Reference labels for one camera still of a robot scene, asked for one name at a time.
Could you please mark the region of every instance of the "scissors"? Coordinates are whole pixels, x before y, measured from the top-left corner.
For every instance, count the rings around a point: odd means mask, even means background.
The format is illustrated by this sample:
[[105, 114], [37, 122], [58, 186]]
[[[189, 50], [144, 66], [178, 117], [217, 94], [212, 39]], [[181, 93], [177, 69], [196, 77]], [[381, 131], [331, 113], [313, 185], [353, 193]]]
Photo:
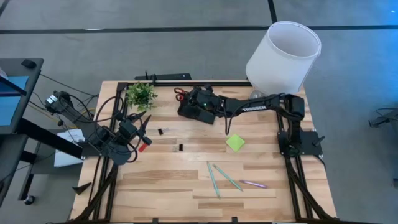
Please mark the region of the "scissors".
[[182, 101], [184, 99], [184, 94], [186, 93], [186, 91], [181, 88], [174, 88], [174, 93], [176, 93], [175, 99], [177, 101]]

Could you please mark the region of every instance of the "green pen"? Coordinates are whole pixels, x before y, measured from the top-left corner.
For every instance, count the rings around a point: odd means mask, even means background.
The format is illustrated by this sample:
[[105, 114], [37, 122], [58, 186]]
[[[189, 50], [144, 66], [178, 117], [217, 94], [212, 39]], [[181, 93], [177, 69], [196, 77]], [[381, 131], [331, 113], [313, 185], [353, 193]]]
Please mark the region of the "green pen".
[[213, 164], [213, 167], [216, 168], [218, 172], [220, 172], [225, 178], [227, 178], [233, 185], [235, 185], [236, 188], [238, 188], [240, 191], [243, 191], [242, 188], [237, 183], [235, 183], [235, 181], [233, 181], [228, 175], [226, 175], [218, 166], [216, 166], [216, 164]]
[[216, 190], [217, 197], [218, 197], [218, 199], [220, 199], [220, 192], [218, 191], [218, 187], [217, 187], [217, 184], [216, 184], [216, 180], [214, 179], [213, 171], [211, 171], [211, 166], [210, 166], [210, 163], [209, 163], [209, 162], [207, 162], [207, 167], [209, 168], [209, 173], [210, 173], [210, 176], [211, 176], [211, 181], [213, 181], [213, 187], [214, 187], [214, 189]]

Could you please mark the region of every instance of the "wooden table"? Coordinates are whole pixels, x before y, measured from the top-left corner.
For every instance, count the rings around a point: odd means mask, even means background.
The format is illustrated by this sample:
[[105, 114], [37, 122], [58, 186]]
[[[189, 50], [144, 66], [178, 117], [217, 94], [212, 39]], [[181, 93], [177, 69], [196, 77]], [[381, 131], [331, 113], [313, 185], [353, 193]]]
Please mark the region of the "wooden table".
[[[98, 105], [116, 94], [117, 84], [117, 81], [103, 82]], [[213, 88], [216, 95], [242, 100], [252, 91], [248, 86]], [[225, 143], [223, 118], [216, 118], [214, 125], [209, 125], [181, 117], [177, 114], [179, 102], [175, 100], [173, 87], [156, 87], [155, 91], [157, 107], [147, 112], [152, 115], [147, 135], [153, 144], [139, 153], [136, 162], [119, 167], [112, 222], [151, 222], [152, 218], [159, 218], [160, 222], [230, 222], [231, 217], [238, 217], [240, 222], [294, 220], [285, 162], [277, 143], [278, 125], [274, 111], [256, 111], [235, 117], [230, 135], [238, 134], [246, 143], [238, 152], [233, 152]], [[306, 100], [302, 127], [313, 129], [304, 90], [297, 95]], [[112, 109], [111, 101], [99, 118], [110, 117]], [[168, 130], [159, 136], [158, 128]], [[178, 150], [179, 144], [184, 145], [183, 152]], [[302, 160], [309, 191], [325, 211], [335, 217], [323, 165], [313, 156], [302, 156]], [[92, 181], [96, 161], [97, 158], [85, 160], [79, 185]], [[234, 180], [251, 180], [269, 188], [240, 184], [241, 192], [213, 169], [221, 194], [221, 199], [217, 199], [207, 161], [216, 164]], [[89, 193], [90, 189], [87, 189], [76, 195], [71, 218], [86, 207]], [[104, 217], [107, 196], [105, 193], [100, 218]], [[304, 217], [299, 190], [298, 198]]]

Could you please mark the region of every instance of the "pink pen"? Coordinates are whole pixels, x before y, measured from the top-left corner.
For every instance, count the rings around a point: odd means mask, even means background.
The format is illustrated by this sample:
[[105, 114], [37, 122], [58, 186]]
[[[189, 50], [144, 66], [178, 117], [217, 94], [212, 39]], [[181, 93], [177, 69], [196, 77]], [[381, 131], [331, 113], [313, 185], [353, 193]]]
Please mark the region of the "pink pen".
[[245, 181], [245, 180], [241, 180], [241, 183], [244, 183], [244, 184], [250, 184], [250, 185], [254, 185], [254, 186], [256, 186], [256, 187], [261, 187], [261, 188], [263, 188], [263, 189], [266, 189], [266, 188], [268, 188], [267, 186], [265, 186], [265, 185], [262, 185], [262, 184], [256, 184], [256, 183], [253, 183], [253, 182], [250, 182], [250, 181]]

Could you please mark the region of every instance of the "green plant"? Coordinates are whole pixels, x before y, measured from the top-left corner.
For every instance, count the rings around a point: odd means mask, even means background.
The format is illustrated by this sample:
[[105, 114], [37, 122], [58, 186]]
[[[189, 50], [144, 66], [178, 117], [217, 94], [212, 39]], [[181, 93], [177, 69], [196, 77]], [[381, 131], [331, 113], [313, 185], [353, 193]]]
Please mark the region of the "green plant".
[[157, 97], [154, 86], [143, 83], [131, 85], [126, 92], [127, 104], [137, 106], [138, 111], [150, 110], [154, 106], [153, 100]]

